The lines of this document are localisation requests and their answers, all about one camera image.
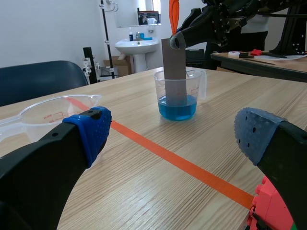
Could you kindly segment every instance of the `chair backrest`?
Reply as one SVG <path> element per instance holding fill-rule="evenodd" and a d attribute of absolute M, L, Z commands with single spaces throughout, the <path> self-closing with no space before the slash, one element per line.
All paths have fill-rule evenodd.
<path fill-rule="evenodd" d="M 83 71 L 69 61 L 0 68 L 0 106 L 88 85 Z"/>

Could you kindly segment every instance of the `cup handle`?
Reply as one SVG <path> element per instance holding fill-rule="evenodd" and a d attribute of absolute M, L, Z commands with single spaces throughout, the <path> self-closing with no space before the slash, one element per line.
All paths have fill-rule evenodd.
<path fill-rule="evenodd" d="M 202 100 L 205 100 L 207 97 L 207 73 L 205 70 L 202 70 L 202 72 L 203 72 L 203 75 L 201 76 L 199 97 Z"/>
<path fill-rule="evenodd" d="M 0 120 L 0 142 L 5 138 L 24 132 L 24 126 L 19 116 L 13 116 Z"/>

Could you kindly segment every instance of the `sink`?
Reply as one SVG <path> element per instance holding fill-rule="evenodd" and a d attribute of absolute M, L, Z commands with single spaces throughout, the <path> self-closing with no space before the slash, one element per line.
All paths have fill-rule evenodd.
<path fill-rule="evenodd" d="M 159 40 L 153 38 L 150 41 L 129 41 L 123 39 L 115 44 L 115 48 L 126 55 L 133 55 L 135 70 L 137 73 L 147 70 L 146 53 L 154 52 L 159 47 Z"/>
<path fill-rule="evenodd" d="M 128 39 L 123 39 L 115 44 L 115 48 L 127 55 L 134 54 L 146 54 L 149 52 L 154 52 L 158 48 L 159 41 L 153 38 L 150 41 L 129 41 Z"/>

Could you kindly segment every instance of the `wooden table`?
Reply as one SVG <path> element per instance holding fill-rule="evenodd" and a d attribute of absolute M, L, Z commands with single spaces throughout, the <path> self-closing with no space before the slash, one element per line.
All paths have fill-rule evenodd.
<path fill-rule="evenodd" d="M 263 174 L 239 150 L 234 120 L 256 107 L 307 125 L 307 85 L 208 70 L 208 98 L 184 122 L 158 112 L 155 69 L 57 93 L 101 94 L 99 105 L 113 119 L 176 155 L 247 193 Z M 0 108 L 0 118 L 50 95 Z M 1 142 L 2 155 L 27 144 L 25 135 Z M 111 130 L 95 165 L 78 181 L 65 206 L 59 230 L 235 230 L 248 209 L 212 189 L 131 139 Z"/>
<path fill-rule="evenodd" d="M 229 57 L 228 53 L 217 53 L 211 54 L 211 58 L 221 61 L 222 68 L 236 72 L 268 78 L 307 82 L 307 57 L 291 61 L 272 61 Z"/>

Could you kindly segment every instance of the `faucet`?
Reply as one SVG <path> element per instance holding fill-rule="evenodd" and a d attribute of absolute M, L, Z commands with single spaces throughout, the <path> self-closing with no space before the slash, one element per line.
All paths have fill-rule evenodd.
<path fill-rule="evenodd" d="M 141 41 L 141 40 L 143 40 L 143 39 L 141 38 L 141 33 L 140 33 L 140 32 L 137 32 L 136 35 L 135 35 L 135 41 Z"/>

